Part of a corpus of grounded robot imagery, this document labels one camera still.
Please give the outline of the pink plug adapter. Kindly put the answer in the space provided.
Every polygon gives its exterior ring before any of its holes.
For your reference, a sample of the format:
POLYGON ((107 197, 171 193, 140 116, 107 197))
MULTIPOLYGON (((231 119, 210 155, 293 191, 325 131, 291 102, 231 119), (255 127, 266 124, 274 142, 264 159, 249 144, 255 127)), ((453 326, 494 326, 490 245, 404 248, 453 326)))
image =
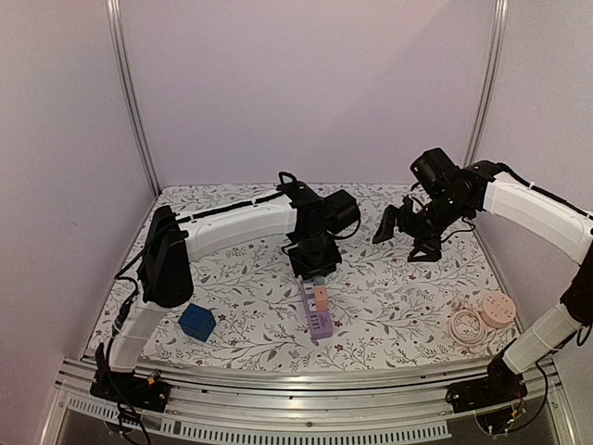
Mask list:
POLYGON ((318 312, 328 310, 328 292, 325 286, 315 286, 314 290, 314 302, 315 308, 318 312))

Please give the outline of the purple power strip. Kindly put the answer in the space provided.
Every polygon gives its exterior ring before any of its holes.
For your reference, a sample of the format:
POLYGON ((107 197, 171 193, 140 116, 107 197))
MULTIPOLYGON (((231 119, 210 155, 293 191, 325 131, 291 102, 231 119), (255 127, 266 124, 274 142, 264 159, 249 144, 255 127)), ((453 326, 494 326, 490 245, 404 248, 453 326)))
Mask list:
POLYGON ((312 340, 322 340, 333 336, 334 322, 329 313, 329 306, 327 311, 317 311, 315 308, 313 290, 315 285, 313 283, 313 278, 309 280, 301 280, 299 289, 309 326, 310 337, 312 340))

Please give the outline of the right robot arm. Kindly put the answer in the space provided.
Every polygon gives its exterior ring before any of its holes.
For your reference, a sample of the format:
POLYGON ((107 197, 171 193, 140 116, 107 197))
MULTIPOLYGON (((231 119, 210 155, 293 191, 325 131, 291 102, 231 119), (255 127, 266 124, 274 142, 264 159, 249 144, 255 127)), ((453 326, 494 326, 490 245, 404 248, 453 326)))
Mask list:
POLYGON ((412 240, 410 262, 442 257, 444 233, 481 213, 523 229, 562 254, 575 274, 558 302, 536 319, 492 361, 479 396, 498 404, 513 392, 514 377, 592 324, 592 214, 521 177, 503 162, 456 165, 441 149, 429 150, 410 167, 428 202, 415 206, 406 196, 388 206, 373 236, 381 244, 395 233, 412 240))

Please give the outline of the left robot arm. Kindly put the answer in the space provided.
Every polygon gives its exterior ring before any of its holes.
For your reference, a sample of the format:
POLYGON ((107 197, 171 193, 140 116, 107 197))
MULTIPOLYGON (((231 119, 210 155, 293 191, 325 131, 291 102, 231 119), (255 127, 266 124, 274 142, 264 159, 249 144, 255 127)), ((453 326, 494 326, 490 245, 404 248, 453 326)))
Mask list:
POLYGON ((321 197, 293 174, 280 172, 268 194, 200 210, 155 210, 144 247, 130 261, 138 267, 134 291, 122 304, 112 337, 97 349, 103 389, 118 402, 131 401, 138 388, 132 376, 147 340, 169 311, 194 293, 190 264, 223 248, 284 235, 296 277, 310 279, 335 272, 342 261, 337 241, 349 226, 360 225, 357 200, 340 189, 321 197))

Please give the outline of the floral table cloth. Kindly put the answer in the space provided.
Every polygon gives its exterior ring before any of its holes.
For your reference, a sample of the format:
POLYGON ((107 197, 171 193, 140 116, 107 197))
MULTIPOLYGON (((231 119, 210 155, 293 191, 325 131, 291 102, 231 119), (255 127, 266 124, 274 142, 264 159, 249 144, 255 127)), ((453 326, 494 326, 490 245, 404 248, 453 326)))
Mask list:
MULTIPOLYGON (((360 225, 337 245, 342 262, 326 279, 333 336, 312 340, 287 255, 288 239, 272 235, 223 248, 190 264, 191 301, 212 311, 207 342, 187 336, 183 313, 166 313, 141 359, 179 367, 301 374, 367 371, 489 358, 520 334, 515 322, 496 329, 478 314, 485 292, 498 289, 474 234, 456 224, 446 231, 443 257, 410 263, 410 238, 375 245, 384 208, 403 186, 352 184, 360 225)), ((267 193, 265 185, 177 186, 158 199, 176 213, 194 213, 267 193)))

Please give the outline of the pink round power socket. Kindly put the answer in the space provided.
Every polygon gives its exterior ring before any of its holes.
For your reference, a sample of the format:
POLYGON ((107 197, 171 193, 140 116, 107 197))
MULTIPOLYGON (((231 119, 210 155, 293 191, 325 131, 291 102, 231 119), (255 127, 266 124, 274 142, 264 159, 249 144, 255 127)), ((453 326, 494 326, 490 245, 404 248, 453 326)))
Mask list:
POLYGON ((480 315, 487 326, 501 329, 514 321, 514 301, 502 292, 485 292, 481 300, 480 315))

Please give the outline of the dark blue cube socket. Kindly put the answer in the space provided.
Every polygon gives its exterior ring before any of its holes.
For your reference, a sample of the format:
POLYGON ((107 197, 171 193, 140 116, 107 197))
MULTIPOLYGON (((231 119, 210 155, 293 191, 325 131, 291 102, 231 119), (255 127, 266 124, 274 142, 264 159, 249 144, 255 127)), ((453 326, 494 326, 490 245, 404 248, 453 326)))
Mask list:
POLYGON ((178 324, 187 336, 207 342, 216 327, 216 320, 212 311, 190 303, 183 311, 178 324))

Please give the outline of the aluminium front rail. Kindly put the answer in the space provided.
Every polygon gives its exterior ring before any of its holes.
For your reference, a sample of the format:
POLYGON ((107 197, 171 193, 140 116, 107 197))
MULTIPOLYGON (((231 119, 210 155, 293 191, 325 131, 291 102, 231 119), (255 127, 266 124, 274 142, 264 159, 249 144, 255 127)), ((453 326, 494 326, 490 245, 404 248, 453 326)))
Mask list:
POLYGON ((92 396, 95 365, 67 359, 58 371, 44 444, 581 444, 558 372, 544 361, 524 375, 516 425, 487 434, 484 411, 455 413, 448 386, 482 377, 473 359, 372 371, 274 374, 167 367, 161 413, 119 419, 92 396))

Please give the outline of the right aluminium frame post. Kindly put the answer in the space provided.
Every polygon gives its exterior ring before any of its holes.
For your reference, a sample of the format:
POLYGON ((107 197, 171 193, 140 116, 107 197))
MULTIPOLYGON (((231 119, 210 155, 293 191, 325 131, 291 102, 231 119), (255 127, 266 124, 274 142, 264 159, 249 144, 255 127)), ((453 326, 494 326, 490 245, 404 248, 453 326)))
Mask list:
POLYGON ((481 140, 486 128, 487 116, 492 96, 495 91, 499 62, 503 51, 509 6, 509 0, 497 0, 495 2, 491 33, 486 54, 486 69, 476 113, 473 119, 473 126, 463 158, 464 165, 469 165, 476 161, 481 140))

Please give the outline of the aluminium frame post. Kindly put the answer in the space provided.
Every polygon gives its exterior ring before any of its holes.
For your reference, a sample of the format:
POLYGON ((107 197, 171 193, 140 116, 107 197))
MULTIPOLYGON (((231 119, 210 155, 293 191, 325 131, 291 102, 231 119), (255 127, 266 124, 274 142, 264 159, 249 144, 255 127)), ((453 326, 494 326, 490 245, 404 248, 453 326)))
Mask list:
POLYGON ((158 179, 157 168, 148 144, 145 126, 134 87, 132 68, 126 45, 125 31, 121 14, 121 1, 106 0, 107 24, 109 27, 110 39, 113 47, 120 86, 122 89, 125 107, 129 116, 138 156, 143 172, 154 197, 161 193, 161 184, 158 179))
POLYGON ((486 128, 487 116, 492 96, 495 91, 499 62, 503 51, 509 6, 509 0, 497 0, 495 2, 491 33, 486 54, 486 69, 476 113, 473 119, 473 126, 463 158, 464 165, 469 165, 476 161, 481 140, 486 128))

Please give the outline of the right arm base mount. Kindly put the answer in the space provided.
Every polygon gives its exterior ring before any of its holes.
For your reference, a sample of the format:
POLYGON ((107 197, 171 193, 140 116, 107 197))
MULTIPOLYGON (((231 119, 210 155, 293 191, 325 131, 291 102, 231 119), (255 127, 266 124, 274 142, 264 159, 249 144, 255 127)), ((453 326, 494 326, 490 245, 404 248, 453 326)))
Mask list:
POLYGON ((445 401, 454 413, 464 413, 519 400, 528 394, 522 374, 515 374, 500 358, 486 368, 486 376, 453 383, 445 401))

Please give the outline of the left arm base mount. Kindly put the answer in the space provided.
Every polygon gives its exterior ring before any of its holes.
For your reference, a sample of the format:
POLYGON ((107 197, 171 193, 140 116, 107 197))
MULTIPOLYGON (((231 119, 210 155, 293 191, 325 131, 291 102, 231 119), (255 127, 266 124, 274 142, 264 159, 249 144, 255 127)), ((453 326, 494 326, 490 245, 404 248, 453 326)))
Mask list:
POLYGON ((108 365, 111 343, 101 343, 95 351, 96 372, 90 394, 99 399, 119 402, 127 407, 164 413, 170 396, 170 384, 161 378, 161 371, 148 376, 115 372, 108 365))

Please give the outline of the left aluminium frame post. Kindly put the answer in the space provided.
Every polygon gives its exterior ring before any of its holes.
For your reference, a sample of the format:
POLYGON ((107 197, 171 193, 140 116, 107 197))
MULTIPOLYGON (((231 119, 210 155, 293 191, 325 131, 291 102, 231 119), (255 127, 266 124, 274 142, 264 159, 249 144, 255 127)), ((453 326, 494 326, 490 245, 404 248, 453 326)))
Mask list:
POLYGON ((125 107, 129 116, 138 156, 143 172, 154 197, 161 193, 161 184, 158 179, 157 168, 148 144, 145 126, 134 87, 132 68, 126 45, 125 31, 121 14, 121 1, 106 0, 107 24, 109 27, 110 39, 113 47, 120 86, 122 89, 125 107))

